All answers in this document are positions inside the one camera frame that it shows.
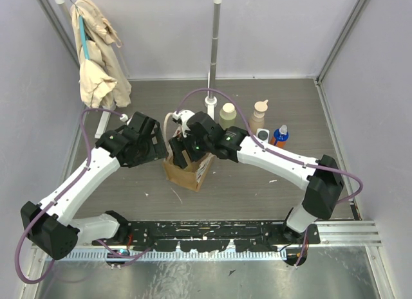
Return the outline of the beige pump bottle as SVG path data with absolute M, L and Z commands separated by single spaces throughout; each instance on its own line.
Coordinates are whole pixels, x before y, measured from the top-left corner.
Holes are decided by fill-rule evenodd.
M 248 126 L 253 135 L 265 124 L 265 113 L 268 109 L 268 100 L 258 101 L 254 104 L 254 110 L 248 120 Z

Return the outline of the blue clothes hanger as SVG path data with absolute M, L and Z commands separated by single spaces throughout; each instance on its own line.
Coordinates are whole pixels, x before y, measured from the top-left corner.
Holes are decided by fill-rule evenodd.
M 88 52 L 88 45 L 87 45 L 87 35 L 84 29 L 84 20 L 83 16 L 79 15 L 79 30 L 80 30 L 80 38 L 82 42 L 82 49 L 84 52 L 84 58 L 89 60 L 89 52 Z

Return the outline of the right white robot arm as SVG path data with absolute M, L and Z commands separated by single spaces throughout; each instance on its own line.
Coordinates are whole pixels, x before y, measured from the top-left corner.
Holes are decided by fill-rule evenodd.
M 303 200 L 289 211 L 283 222 L 282 234 L 287 242 L 298 243 L 311 223 L 332 216 L 344 188 L 332 157 L 300 156 L 267 144 L 239 127 L 223 129 L 202 111 L 182 110 L 174 112 L 172 118 L 179 125 L 169 139 L 174 165 L 185 168 L 189 162 L 212 154 L 218 159 L 266 170 L 305 192 Z

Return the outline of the beige hanging cloth garment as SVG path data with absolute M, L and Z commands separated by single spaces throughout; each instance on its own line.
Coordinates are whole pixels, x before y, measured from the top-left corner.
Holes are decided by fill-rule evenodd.
M 71 9 L 71 25 L 80 63 L 79 84 L 82 102 L 89 108 L 127 107 L 131 103 L 131 84 L 122 71 L 112 45 L 122 41 L 106 16 L 92 0 L 77 0 Z M 84 58 L 79 30 L 83 16 L 89 60 Z

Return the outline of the green bottle beige cap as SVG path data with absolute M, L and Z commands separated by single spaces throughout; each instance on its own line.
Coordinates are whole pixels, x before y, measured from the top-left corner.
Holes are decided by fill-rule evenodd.
M 234 104 L 228 102 L 220 109 L 219 124 L 223 129 L 228 129 L 234 126 L 236 122 L 237 112 Z

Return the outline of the metal clothes rack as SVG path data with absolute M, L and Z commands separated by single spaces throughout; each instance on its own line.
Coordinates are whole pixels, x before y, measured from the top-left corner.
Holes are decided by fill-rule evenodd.
M 54 0 L 71 25 L 76 0 Z M 216 84 L 222 0 L 93 0 L 117 27 L 116 51 L 131 82 L 195 78 Z

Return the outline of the orange blue spray bottle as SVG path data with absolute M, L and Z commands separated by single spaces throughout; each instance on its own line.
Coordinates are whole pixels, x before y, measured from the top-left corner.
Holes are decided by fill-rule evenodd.
M 282 125 L 280 126 L 280 128 L 274 131 L 272 139 L 270 140 L 270 144 L 283 149 L 286 142 L 288 141 L 288 138 L 288 127 L 286 125 Z

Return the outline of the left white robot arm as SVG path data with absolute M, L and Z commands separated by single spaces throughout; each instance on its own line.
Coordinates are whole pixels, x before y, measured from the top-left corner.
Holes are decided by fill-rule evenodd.
M 121 167 L 137 167 L 167 157 L 160 123 L 140 112 L 123 116 L 124 125 L 106 131 L 88 158 L 48 197 L 21 208 L 27 238 L 52 259 L 66 257 L 75 246 L 98 239 L 114 245 L 129 240 L 129 221 L 114 211 L 92 218 L 75 219 L 88 197 Z

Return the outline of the brown canvas tote bag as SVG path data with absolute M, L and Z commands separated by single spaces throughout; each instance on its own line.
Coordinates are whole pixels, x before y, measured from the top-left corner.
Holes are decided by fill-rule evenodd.
M 172 113 L 167 113 L 164 118 L 162 136 L 168 152 L 168 157 L 163 161 L 163 168 L 167 179 L 178 186 L 199 192 L 212 165 L 214 156 L 206 154 L 197 162 L 188 162 L 187 167 L 180 168 L 173 164 L 173 153 L 170 144 L 166 140 L 167 123 L 172 118 Z

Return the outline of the white bottle grey cap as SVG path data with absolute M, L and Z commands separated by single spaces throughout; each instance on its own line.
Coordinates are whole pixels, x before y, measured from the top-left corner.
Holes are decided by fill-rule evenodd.
M 268 129 L 257 129 L 256 131 L 256 137 L 261 140 L 264 141 L 266 143 L 269 142 L 269 138 L 270 138 L 270 131 Z

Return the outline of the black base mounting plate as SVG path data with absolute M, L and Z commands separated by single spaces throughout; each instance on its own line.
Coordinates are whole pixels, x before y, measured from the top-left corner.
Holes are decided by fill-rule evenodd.
M 287 244 L 302 244 L 303 238 L 288 239 L 281 221 L 133 221 L 122 241 L 103 240 L 108 246 L 130 244 L 134 251 L 199 253 L 225 251 L 230 244 L 235 252 L 278 251 Z

